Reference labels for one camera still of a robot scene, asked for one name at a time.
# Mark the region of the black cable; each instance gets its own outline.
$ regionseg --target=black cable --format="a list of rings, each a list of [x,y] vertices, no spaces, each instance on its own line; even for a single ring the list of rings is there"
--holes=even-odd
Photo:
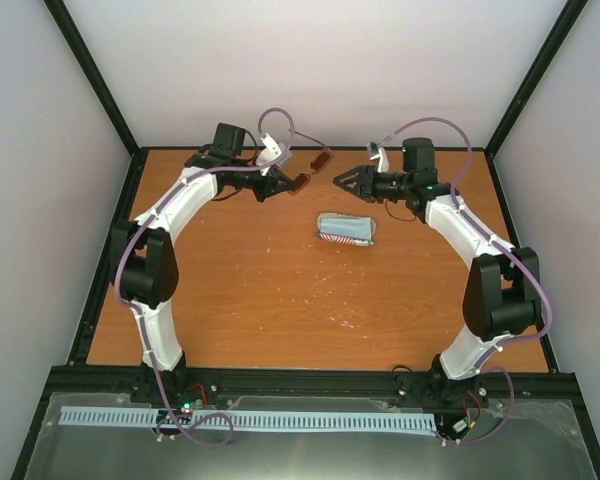
[[[242,191],[241,188],[239,188],[238,190],[236,190],[235,192],[231,192],[229,195],[225,195],[224,197],[220,197],[220,198],[214,198],[213,200],[211,200],[212,202],[224,202],[225,200],[229,200],[231,197],[236,196],[237,194],[239,194]]]
[[[384,201],[384,209],[387,211],[387,213],[389,214],[389,216],[391,218],[395,218],[396,220],[400,220],[401,222],[413,222],[416,219],[415,215],[413,216],[413,218],[409,218],[409,219],[396,217],[393,213],[391,213],[389,211],[389,200]]]
[[[260,151],[258,150],[258,143],[256,142],[256,137],[253,136],[253,133],[251,133],[249,130],[245,130],[247,132],[247,135],[249,135],[249,138],[251,138],[251,141],[253,142],[253,156],[247,160],[249,163],[254,163],[256,159],[258,158],[258,154],[260,153]]]

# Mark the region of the robotic arm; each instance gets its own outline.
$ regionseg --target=robotic arm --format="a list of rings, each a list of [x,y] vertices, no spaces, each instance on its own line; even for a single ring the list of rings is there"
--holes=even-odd
[[[131,222],[118,222],[111,229],[110,274],[111,282],[115,283],[129,242],[142,225],[150,223],[150,228],[145,228],[133,245],[133,252],[123,267],[119,286],[120,296],[129,302],[138,324],[143,342],[142,360],[147,366],[153,365],[140,321],[144,322],[158,370],[170,372],[177,365],[186,364],[171,312],[171,297],[179,278],[173,245],[182,229],[225,186],[250,189],[259,202],[293,188],[293,180],[282,173],[277,165],[267,167],[267,171],[262,173],[259,167],[245,168],[244,160],[235,159],[242,151],[244,134],[241,128],[219,124],[213,144],[206,147],[208,154],[194,154],[187,160],[173,186],[149,210]],[[276,158],[282,153],[269,136],[263,140],[265,146],[275,145],[273,152],[265,149],[268,157]],[[215,175],[196,175],[208,169],[227,166],[237,168]]]
[[[535,278],[538,258],[533,250],[500,239],[469,210],[458,192],[438,182],[430,139],[411,138],[402,146],[405,173],[387,172],[384,148],[369,144],[371,158],[379,159],[378,167],[361,165],[335,177],[334,184],[371,203],[404,200],[469,268],[462,308],[465,326],[432,364],[433,389],[440,392],[450,382],[478,375],[482,365],[502,351],[503,343],[540,322],[537,292],[494,241],[521,260]],[[511,286],[503,287],[502,280],[512,281]]]

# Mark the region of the black joint housing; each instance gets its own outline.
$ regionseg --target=black joint housing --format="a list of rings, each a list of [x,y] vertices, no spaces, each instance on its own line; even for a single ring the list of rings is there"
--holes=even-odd
[[[539,281],[538,256],[528,247],[511,251]],[[502,279],[511,280],[503,288]],[[482,341],[509,332],[519,335],[532,325],[540,326],[541,302],[533,285],[522,272],[501,255],[481,255],[473,259],[462,302],[466,325]]]
[[[430,138],[407,138],[402,141],[402,169],[405,172],[435,170],[436,150]]]
[[[246,130],[235,125],[219,123],[209,154],[220,158],[233,158],[242,153]]]
[[[111,228],[110,277],[113,284],[122,255],[133,235],[138,231],[136,222],[127,220]],[[138,251],[145,250],[142,256]],[[127,301],[137,300],[155,309],[169,300],[178,286],[176,263],[171,235],[163,228],[147,228],[133,246],[120,281],[120,295]]]

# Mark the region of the small object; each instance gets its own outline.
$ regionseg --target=small object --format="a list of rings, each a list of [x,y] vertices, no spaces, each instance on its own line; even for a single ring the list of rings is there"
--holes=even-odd
[[[358,247],[373,245],[376,223],[370,217],[327,212],[318,216],[317,224],[316,236],[327,242]]]
[[[456,433],[460,433],[465,431],[468,427],[469,425],[467,425],[466,420],[462,418],[453,424],[453,431]]]

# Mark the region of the wooden table surface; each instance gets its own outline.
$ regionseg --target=wooden table surface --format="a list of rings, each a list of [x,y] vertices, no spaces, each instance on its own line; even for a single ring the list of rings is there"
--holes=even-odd
[[[150,152],[131,217],[174,182],[185,150]],[[285,172],[308,171],[315,151],[295,151]],[[391,152],[392,170],[401,166]],[[439,178],[451,181],[463,152],[436,154]],[[391,218],[332,184],[335,175],[368,163],[365,152],[337,151],[300,193],[258,203],[244,191],[205,205],[176,244],[180,283],[173,298],[178,338],[191,366],[417,370],[453,341],[463,326],[468,271],[451,247],[419,221]],[[484,155],[474,155],[458,186],[472,210],[496,233],[506,229]],[[396,216],[410,218],[391,204]],[[347,247],[315,237],[322,212],[372,217],[372,247]],[[137,365],[141,344],[131,312],[109,288],[88,359]],[[512,345],[491,364],[546,371],[539,342]]]

